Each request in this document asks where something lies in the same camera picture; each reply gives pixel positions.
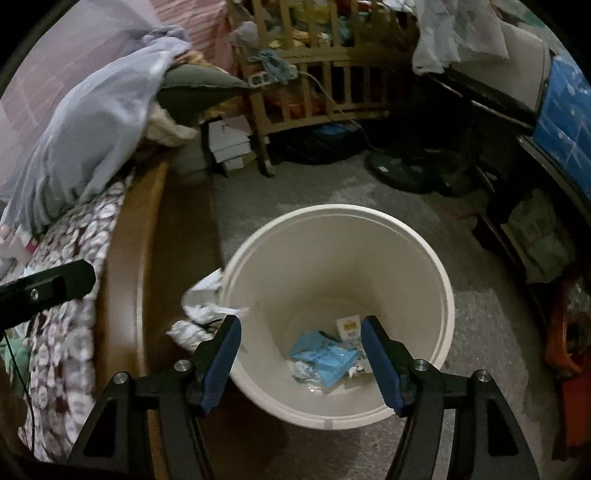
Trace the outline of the white trash bin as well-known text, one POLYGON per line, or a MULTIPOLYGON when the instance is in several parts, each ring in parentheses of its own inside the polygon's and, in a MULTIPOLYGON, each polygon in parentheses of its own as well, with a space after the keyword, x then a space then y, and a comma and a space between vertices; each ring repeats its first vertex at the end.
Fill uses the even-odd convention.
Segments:
POLYGON ((374 377, 312 392, 288 355, 308 331, 376 316, 411 354, 442 367, 455 329, 451 281, 415 230, 381 211, 346 204, 295 210, 267 223, 226 265, 221 304, 242 310, 231 370, 249 400, 280 420, 317 430, 365 427, 392 415, 374 377))

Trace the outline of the green cloth piece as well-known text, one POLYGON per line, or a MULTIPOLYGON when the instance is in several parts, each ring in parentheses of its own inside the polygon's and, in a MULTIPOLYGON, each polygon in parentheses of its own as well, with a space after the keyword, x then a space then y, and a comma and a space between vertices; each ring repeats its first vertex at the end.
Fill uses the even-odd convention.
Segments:
POLYGON ((29 383, 30 354, 26 339, 15 337, 1 341, 1 358, 10 378, 12 391, 19 397, 25 396, 25 388, 29 383))

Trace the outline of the blue plastic wrapper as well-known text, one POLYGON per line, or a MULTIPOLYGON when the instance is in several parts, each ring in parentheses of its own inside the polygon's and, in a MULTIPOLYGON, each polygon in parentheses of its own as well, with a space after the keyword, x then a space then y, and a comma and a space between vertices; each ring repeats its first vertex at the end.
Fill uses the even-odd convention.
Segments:
POLYGON ((349 375, 349 368, 356 363, 358 352, 347 348, 342 342, 332 340, 321 332, 304 333, 294 343, 288 355, 291 361, 301 360, 328 370, 325 380, 329 389, 335 387, 345 376, 349 375))

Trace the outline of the white cardboard box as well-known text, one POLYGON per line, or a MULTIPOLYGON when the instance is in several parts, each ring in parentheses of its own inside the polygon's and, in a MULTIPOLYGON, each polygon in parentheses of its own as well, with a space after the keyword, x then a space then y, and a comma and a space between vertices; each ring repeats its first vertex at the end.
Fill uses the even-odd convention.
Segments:
POLYGON ((215 120, 208 125, 208 148, 215 165, 225 175, 240 170, 256 158, 252 129, 243 115, 215 120))

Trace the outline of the white patterned cloth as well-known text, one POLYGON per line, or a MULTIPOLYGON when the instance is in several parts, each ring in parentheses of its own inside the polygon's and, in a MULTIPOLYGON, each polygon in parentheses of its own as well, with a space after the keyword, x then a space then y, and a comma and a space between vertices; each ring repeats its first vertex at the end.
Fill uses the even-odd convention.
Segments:
POLYGON ((509 58, 489 1, 416 1, 415 13, 420 37, 412 67, 418 75, 443 73, 455 63, 509 58))

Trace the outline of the grey blue blanket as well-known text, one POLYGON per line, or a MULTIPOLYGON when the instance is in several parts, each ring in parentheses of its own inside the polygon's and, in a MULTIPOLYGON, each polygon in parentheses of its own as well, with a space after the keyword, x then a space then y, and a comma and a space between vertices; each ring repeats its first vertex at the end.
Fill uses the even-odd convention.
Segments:
POLYGON ((19 174, 2 189, 2 222, 38 235, 100 194, 142 139, 166 71, 190 48, 182 27, 154 29, 138 50, 72 88, 26 150, 19 174))

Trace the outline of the wooden bed frame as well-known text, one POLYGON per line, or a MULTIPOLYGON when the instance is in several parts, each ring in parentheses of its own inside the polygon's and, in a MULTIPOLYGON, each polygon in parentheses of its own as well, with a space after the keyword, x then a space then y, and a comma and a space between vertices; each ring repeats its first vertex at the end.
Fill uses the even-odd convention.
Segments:
POLYGON ((221 264, 213 181, 162 163, 133 180, 99 295, 95 411, 76 455, 105 479, 211 479, 204 367, 167 337, 190 285, 221 264))

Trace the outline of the white power strip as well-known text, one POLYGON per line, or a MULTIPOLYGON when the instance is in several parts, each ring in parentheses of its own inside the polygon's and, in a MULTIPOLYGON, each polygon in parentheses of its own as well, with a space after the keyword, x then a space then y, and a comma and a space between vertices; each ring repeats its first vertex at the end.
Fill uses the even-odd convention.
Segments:
POLYGON ((270 75, 266 72, 257 72, 249 76, 247 83, 252 88, 262 88, 271 84, 270 75))

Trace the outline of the blue storage box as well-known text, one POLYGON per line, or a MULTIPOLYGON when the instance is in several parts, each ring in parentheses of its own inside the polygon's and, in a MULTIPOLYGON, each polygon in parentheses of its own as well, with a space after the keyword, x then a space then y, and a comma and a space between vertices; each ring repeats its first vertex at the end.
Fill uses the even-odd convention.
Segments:
POLYGON ((552 60, 533 140, 590 196, 590 84, 566 51, 552 60))

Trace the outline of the crumpled paper beside bin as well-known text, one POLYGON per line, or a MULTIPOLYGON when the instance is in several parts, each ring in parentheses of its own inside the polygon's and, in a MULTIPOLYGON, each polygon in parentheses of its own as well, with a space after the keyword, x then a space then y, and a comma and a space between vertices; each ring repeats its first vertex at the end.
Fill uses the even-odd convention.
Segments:
POLYGON ((211 340, 228 315, 242 318, 249 308, 224 307, 219 302, 223 271, 218 268, 190 287, 181 298, 184 318, 174 322, 166 335, 179 347, 193 352, 211 340))

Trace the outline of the dark green pillow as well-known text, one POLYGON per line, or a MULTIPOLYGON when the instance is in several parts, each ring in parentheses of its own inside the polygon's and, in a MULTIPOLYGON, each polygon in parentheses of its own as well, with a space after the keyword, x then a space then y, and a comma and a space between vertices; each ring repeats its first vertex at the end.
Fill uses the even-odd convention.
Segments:
POLYGON ((248 83, 228 72, 184 64, 166 72, 158 95, 173 99, 194 97, 203 101, 221 102, 249 91, 248 83))

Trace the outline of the wooden crib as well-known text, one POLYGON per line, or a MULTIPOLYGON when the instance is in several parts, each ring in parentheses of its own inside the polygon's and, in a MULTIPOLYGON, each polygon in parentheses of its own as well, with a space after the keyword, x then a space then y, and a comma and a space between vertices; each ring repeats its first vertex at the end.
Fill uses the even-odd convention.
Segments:
POLYGON ((270 136, 386 116, 390 81, 411 69, 419 27, 411 1, 229 1, 242 77, 270 75, 245 100, 259 172, 273 176, 270 136))

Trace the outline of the white bottle red label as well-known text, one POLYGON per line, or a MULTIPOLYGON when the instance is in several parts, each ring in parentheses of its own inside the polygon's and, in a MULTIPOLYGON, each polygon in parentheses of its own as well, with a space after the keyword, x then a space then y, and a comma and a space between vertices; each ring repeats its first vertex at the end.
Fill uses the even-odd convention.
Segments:
POLYGON ((37 241, 21 226, 15 228, 3 224, 0 227, 0 248, 2 259, 14 259, 26 265, 37 248, 37 241))

